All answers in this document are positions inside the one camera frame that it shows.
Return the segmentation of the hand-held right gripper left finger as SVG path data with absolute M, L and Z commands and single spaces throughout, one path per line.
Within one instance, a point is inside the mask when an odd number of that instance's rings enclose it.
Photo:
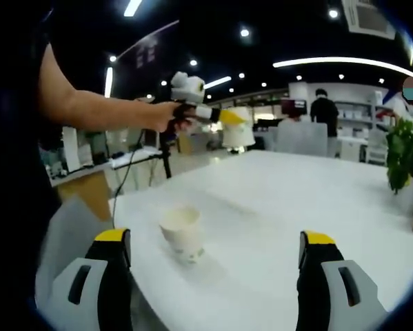
M 76 258 L 52 284 L 54 330 L 132 330 L 130 231 L 97 235 L 84 258 Z

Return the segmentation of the person's left hand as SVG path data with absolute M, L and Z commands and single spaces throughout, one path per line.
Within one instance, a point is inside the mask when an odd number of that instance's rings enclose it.
M 167 101 L 152 104 L 146 115 L 147 129 L 157 132 L 165 132 L 167 129 L 180 132 L 191 126 L 190 117 L 195 115 L 195 109 L 184 103 Z

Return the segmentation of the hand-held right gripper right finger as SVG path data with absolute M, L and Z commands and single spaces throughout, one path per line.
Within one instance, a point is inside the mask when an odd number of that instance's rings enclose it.
M 300 233 L 297 330 L 377 330 L 387 316 L 378 287 L 326 234 Z

